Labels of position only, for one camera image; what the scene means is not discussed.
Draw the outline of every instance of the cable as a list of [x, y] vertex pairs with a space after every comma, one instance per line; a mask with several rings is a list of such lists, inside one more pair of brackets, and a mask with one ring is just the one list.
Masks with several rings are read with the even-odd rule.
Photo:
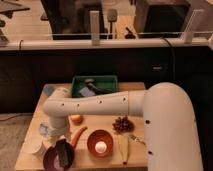
[[176, 63], [175, 63], [175, 60], [176, 60], [176, 56], [175, 56], [175, 51], [174, 51], [174, 48], [172, 46], [172, 44], [169, 42], [169, 40], [167, 38], [164, 38], [164, 37], [159, 37], [160, 39], [164, 40], [170, 47], [170, 50], [171, 50], [171, 54], [172, 54], [172, 65], [173, 65], [173, 81], [175, 81], [176, 79]]
[[21, 51], [21, 45], [22, 45], [22, 42], [23, 42], [24, 40], [20, 40], [20, 42], [19, 42], [19, 46], [18, 46], [18, 50], [19, 51]]
[[8, 120], [10, 120], [10, 119], [13, 119], [13, 118], [16, 118], [16, 117], [20, 117], [20, 116], [30, 116], [29, 114], [17, 114], [17, 115], [15, 115], [15, 116], [11, 116], [11, 117], [8, 117], [8, 118], [6, 118], [6, 119], [0, 119], [0, 122], [4, 122], [4, 121], [8, 121]]

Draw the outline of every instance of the wooden table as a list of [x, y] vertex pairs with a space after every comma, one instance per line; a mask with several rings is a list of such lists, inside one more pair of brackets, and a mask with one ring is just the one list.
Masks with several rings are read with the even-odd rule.
[[[54, 87], [69, 88], [69, 84], [50, 84]], [[119, 90], [141, 90], [145, 86], [143, 83], [120, 83]], [[37, 107], [35, 109], [32, 121], [30, 123], [25, 140], [31, 137], [43, 139], [46, 148], [50, 146], [49, 141], [42, 137], [38, 128], [41, 122], [48, 122], [48, 117], [42, 111], [42, 104], [47, 96], [42, 92]], [[112, 123], [118, 116], [98, 116], [98, 115], [84, 115], [84, 122], [80, 126], [70, 124], [70, 129], [73, 134], [82, 126], [88, 126], [88, 129], [82, 134], [75, 150], [75, 160], [72, 165], [76, 169], [91, 169], [91, 168], [121, 168], [121, 167], [146, 167], [147, 156], [146, 148], [142, 143], [130, 140], [130, 155], [128, 164], [122, 164], [122, 156], [119, 152], [117, 135], [114, 134]], [[129, 117], [135, 124], [134, 134], [144, 138], [143, 118]], [[87, 138], [96, 129], [105, 129], [111, 133], [114, 139], [113, 154], [106, 158], [93, 157], [87, 150]], [[35, 156], [23, 152], [23, 147], [20, 150], [16, 161], [15, 170], [43, 170], [43, 155]]]

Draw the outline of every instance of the white cup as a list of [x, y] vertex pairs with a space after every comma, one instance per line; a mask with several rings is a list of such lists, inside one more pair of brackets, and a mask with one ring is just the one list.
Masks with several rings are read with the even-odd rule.
[[23, 151], [28, 154], [42, 155], [46, 150], [41, 138], [33, 137], [23, 143]]

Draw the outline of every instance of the green plastic container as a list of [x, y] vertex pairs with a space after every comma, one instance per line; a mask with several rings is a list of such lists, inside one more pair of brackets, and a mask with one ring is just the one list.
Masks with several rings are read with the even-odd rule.
[[95, 80], [94, 85], [101, 89], [108, 89], [112, 92], [118, 92], [118, 79], [115, 75], [103, 75], [103, 76], [75, 76], [72, 80], [72, 98], [82, 97], [79, 91], [85, 87], [85, 79], [92, 78]]

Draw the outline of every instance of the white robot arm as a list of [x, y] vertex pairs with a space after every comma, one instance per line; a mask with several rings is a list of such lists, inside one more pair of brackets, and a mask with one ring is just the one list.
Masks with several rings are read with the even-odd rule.
[[50, 125], [63, 134], [68, 115], [135, 115], [144, 117], [149, 171], [203, 171], [193, 106], [177, 85], [160, 83], [147, 91], [70, 98], [57, 89], [44, 103]]

